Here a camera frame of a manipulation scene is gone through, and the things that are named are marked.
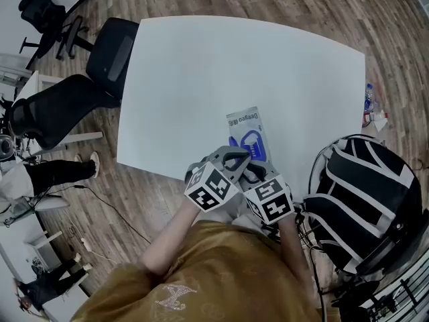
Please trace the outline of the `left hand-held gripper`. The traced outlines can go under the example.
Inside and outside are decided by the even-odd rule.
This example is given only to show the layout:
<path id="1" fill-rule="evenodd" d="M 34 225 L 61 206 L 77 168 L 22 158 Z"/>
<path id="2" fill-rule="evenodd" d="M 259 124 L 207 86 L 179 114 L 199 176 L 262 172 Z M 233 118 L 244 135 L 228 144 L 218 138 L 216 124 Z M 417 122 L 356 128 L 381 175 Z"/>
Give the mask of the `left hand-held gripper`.
<path id="1" fill-rule="evenodd" d="M 205 213 L 225 205 L 239 192 L 235 182 L 250 160 L 250 153 L 243 148 L 221 146 L 188 167 L 185 196 Z"/>

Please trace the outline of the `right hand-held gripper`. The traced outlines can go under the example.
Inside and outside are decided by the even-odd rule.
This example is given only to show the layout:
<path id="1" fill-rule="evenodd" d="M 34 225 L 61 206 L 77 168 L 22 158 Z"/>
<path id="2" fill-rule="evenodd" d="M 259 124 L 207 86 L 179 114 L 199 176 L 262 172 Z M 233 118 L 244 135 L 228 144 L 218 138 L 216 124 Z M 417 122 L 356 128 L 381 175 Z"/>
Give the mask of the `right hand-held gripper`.
<path id="1" fill-rule="evenodd" d="M 291 190 L 269 162 L 250 161 L 241 175 L 241 189 L 249 208 L 267 225 L 294 212 Z"/>

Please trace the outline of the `grey wet wipe pack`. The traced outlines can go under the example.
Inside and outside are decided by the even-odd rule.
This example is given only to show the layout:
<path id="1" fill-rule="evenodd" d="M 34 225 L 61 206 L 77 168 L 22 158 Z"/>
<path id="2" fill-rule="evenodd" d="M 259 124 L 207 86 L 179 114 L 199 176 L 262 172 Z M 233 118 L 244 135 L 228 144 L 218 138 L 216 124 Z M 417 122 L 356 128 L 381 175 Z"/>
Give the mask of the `grey wet wipe pack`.
<path id="1" fill-rule="evenodd" d="M 227 121 L 229 124 L 230 136 L 233 136 L 237 141 L 239 141 L 250 130 L 258 131 L 263 138 L 265 150 L 267 151 L 267 162 L 271 163 L 271 153 L 269 151 L 267 137 L 257 107 L 251 107 L 240 112 L 231 113 L 227 115 Z"/>

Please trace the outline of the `person's left forearm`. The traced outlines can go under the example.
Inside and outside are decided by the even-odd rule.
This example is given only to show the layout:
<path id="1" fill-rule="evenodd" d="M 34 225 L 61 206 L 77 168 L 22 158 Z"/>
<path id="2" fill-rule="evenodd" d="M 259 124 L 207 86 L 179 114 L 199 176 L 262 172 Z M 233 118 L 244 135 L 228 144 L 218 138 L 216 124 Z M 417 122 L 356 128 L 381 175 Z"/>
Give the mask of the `person's left forearm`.
<path id="1" fill-rule="evenodd" d="M 199 213 L 200 209 L 193 203 L 183 200 L 167 226 L 143 253 L 141 262 L 146 269 L 157 276 L 163 276 L 170 269 Z"/>

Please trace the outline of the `person's right forearm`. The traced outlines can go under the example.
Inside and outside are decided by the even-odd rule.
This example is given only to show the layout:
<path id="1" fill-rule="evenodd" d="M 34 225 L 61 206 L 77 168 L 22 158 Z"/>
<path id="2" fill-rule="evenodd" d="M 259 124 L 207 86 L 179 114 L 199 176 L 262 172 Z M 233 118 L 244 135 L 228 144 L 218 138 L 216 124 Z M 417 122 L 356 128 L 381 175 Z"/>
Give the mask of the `person's right forearm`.
<path id="1" fill-rule="evenodd" d="M 278 221 L 282 259 L 302 286 L 308 298 L 313 301 L 315 296 L 312 273 L 302 249 L 295 222 L 295 215 L 288 215 Z"/>

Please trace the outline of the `black white striped backpack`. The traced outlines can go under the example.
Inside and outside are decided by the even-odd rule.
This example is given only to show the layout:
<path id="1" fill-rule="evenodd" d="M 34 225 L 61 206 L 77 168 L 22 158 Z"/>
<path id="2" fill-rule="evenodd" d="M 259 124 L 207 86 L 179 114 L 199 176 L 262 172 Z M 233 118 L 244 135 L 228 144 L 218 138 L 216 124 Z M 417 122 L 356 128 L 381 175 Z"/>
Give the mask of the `black white striped backpack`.
<path id="1" fill-rule="evenodd" d="M 407 223 L 423 210 L 413 170 L 379 140 L 349 135 L 316 156 L 304 212 L 317 244 L 336 267 L 360 264 L 395 219 Z"/>

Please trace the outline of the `person's mustard shirt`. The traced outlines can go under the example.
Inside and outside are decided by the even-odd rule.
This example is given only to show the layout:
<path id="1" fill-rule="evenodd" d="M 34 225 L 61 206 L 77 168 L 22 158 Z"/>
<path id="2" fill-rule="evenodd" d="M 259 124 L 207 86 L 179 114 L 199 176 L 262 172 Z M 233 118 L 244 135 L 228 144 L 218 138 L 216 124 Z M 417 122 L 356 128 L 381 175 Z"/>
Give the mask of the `person's mustard shirt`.
<path id="1" fill-rule="evenodd" d="M 198 222 L 165 275 L 120 265 L 71 322 L 320 322 L 320 315 L 274 241 Z"/>

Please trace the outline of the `clear plastic water bottle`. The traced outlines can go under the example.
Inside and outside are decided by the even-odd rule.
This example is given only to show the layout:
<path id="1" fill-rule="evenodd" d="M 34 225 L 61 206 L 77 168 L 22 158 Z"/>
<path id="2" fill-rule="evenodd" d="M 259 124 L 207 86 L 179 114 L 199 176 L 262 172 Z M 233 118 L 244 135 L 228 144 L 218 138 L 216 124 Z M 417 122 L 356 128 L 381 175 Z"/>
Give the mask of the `clear plastic water bottle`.
<path id="1" fill-rule="evenodd" d="M 374 94 L 373 94 L 373 85 L 368 83 L 365 87 L 365 101 L 364 101 L 364 112 L 370 113 L 374 109 Z"/>

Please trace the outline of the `black mesh office chair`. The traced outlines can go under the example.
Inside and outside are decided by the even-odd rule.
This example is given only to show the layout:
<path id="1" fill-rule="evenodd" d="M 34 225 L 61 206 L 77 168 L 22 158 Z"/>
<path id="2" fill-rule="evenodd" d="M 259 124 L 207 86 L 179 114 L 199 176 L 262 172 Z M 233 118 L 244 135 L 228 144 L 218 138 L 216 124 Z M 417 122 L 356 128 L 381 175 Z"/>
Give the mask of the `black mesh office chair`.
<path id="1" fill-rule="evenodd" d="M 9 108 L 12 134 L 34 139 L 43 150 L 51 150 L 94 109 L 119 107 L 138 28 L 134 21 L 111 17 L 93 44 L 79 40 L 78 46 L 90 52 L 86 73 L 73 74 L 18 99 Z"/>

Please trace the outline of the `black metal railing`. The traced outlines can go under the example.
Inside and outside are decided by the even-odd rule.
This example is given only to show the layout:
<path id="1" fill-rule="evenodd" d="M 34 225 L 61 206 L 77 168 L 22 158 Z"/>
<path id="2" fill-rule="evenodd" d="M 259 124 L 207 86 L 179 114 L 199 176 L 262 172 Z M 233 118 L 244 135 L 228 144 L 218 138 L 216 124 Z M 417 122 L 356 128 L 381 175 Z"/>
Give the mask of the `black metal railing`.
<path id="1" fill-rule="evenodd" d="M 429 274 L 400 280 L 392 293 L 368 308 L 370 322 L 429 322 Z"/>

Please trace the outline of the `white desk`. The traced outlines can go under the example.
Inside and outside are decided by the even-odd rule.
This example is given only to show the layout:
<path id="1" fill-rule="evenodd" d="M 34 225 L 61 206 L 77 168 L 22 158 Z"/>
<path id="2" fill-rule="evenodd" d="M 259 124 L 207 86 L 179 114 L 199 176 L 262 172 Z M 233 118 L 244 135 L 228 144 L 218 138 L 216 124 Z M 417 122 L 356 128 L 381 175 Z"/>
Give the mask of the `white desk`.
<path id="1" fill-rule="evenodd" d="M 40 74 L 36 70 L 25 83 L 23 88 L 20 90 L 17 98 L 13 103 L 16 103 L 19 99 L 29 98 L 36 93 L 39 93 L 44 89 L 45 85 L 54 85 L 63 81 L 63 78 L 58 78 L 55 76 L 47 76 Z M 31 156 L 41 156 L 42 154 L 47 154 L 49 152 L 55 152 L 60 150 L 65 150 L 68 144 L 97 140 L 103 138 L 103 133 L 101 131 L 91 132 L 91 133 L 78 133 L 78 134 L 68 134 L 56 147 L 51 150 L 43 150 L 41 146 L 35 140 L 28 138 L 23 138 L 21 140 L 20 147 L 16 146 L 16 153 L 22 158 L 29 158 Z"/>

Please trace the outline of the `grey round device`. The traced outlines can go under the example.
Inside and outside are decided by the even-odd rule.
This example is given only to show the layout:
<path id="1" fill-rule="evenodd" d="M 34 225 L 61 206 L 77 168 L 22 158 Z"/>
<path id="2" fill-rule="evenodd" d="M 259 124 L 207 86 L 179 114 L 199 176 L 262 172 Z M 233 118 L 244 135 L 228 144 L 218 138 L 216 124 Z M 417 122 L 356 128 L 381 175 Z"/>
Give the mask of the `grey round device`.
<path id="1" fill-rule="evenodd" d="M 0 162 L 12 160 L 14 152 L 13 138 L 9 135 L 0 134 Z"/>

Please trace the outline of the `grey metal rack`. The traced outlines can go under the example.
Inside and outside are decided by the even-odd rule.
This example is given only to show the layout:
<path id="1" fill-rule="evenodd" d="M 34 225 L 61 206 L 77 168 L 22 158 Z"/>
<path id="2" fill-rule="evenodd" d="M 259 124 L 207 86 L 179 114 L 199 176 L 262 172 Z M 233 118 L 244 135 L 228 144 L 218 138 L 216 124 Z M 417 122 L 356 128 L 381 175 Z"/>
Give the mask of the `grey metal rack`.
<path id="1" fill-rule="evenodd" d="M 26 68 L 28 60 L 25 56 L 0 53 L 0 83 L 22 88 L 33 74 Z"/>

